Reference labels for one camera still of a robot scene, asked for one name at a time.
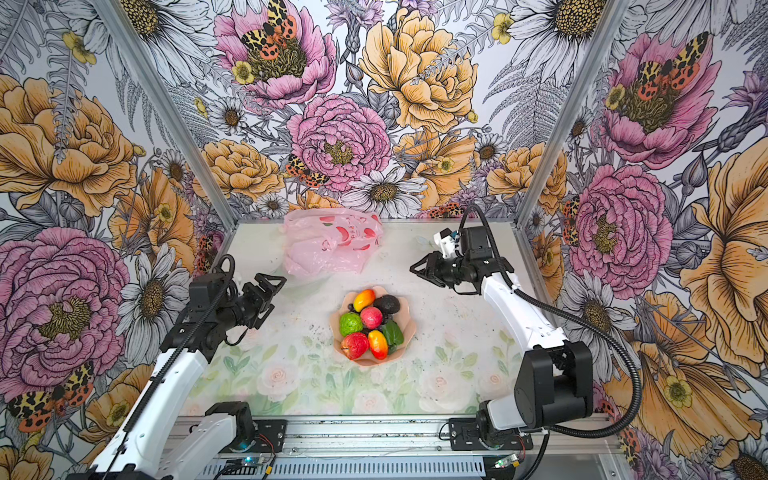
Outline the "pink peach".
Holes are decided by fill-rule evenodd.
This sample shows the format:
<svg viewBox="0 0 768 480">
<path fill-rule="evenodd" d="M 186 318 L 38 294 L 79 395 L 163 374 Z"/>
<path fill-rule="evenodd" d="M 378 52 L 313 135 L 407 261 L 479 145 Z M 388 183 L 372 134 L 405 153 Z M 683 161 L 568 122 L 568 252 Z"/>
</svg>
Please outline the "pink peach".
<svg viewBox="0 0 768 480">
<path fill-rule="evenodd" d="M 361 321 L 366 329 L 378 329 L 384 321 L 384 314 L 375 307 L 369 306 L 360 312 Z"/>
</svg>

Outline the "pink plastic bag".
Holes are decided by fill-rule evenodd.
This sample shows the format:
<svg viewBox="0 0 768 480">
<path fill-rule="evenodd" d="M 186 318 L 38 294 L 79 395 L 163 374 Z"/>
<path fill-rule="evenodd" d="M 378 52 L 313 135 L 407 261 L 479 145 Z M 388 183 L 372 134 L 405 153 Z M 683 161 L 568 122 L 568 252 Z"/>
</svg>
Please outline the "pink plastic bag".
<svg viewBox="0 0 768 480">
<path fill-rule="evenodd" d="M 297 277 L 360 273 L 383 238 L 375 214 L 346 208 L 296 210 L 283 221 L 284 267 Z"/>
</svg>

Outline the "red yellow mango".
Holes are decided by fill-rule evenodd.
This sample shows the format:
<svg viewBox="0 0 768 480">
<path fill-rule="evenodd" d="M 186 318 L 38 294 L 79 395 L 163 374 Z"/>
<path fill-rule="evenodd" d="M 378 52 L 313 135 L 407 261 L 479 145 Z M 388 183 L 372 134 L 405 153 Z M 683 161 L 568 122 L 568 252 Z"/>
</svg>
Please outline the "red yellow mango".
<svg viewBox="0 0 768 480">
<path fill-rule="evenodd" d="M 385 360 L 389 354 L 389 345 L 384 334 L 379 330 L 371 330 L 368 335 L 369 350 L 376 360 Z"/>
</svg>

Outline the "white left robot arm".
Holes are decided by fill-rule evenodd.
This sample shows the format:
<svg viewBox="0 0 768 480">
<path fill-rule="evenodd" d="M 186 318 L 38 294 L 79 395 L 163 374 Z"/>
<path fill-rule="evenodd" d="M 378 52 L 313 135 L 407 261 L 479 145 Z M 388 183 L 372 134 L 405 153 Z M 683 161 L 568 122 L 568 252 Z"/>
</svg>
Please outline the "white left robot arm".
<svg viewBox="0 0 768 480">
<path fill-rule="evenodd" d="M 229 272 L 203 275 L 161 344 L 155 369 L 113 439 L 82 479 L 193 479 L 225 449 L 244 451 L 257 438 L 243 401 L 210 407 L 170 455 L 163 448 L 192 388 L 235 327 L 256 330 L 274 309 L 286 278 L 258 274 L 237 286 Z"/>
</svg>

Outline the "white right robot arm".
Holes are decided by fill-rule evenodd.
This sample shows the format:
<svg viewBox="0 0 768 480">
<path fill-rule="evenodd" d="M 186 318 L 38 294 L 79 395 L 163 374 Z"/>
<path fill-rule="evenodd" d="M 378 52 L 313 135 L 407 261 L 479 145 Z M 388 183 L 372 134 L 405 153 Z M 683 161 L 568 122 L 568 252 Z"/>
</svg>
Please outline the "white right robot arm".
<svg viewBox="0 0 768 480">
<path fill-rule="evenodd" d="M 479 407 L 476 424 L 482 442 L 502 445 L 519 433 L 592 415 L 588 348 L 569 341 L 562 329 L 550 323 L 520 289 L 506 259 L 446 259 L 435 251 L 412 264 L 410 272 L 441 288 L 472 285 L 472 293 L 492 307 L 522 351 L 513 392 Z"/>
</svg>

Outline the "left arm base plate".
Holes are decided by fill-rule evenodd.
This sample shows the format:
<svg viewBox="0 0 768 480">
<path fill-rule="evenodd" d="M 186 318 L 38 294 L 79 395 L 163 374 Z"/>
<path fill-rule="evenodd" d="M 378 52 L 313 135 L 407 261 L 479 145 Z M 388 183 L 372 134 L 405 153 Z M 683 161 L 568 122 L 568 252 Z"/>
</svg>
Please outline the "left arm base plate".
<svg viewBox="0 0 768 480">
<path fill-rule="evenodd" d="M 280 453 L 286 437 L 288 422 L 280 419 L 256 419 L 250 423 L 235 420 L 235 437 L 220 454 Z"/>
</svg>

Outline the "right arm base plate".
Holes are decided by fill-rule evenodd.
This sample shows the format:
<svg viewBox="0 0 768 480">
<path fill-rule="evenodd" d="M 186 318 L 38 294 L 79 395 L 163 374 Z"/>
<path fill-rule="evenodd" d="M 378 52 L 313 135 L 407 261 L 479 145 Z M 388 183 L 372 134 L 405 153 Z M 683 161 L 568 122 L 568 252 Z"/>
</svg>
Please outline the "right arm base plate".
<svg viewBox="0 0 768 480">
<path fill-rule="evenodd" d="M 518 429 L 492 431 L 476 417 L 453 417 L 447 422 L 447 430 L 440 433 L 450 443 L 452 451 L 529 451 L 533 448 L 532 437 Z"/>
</svg>

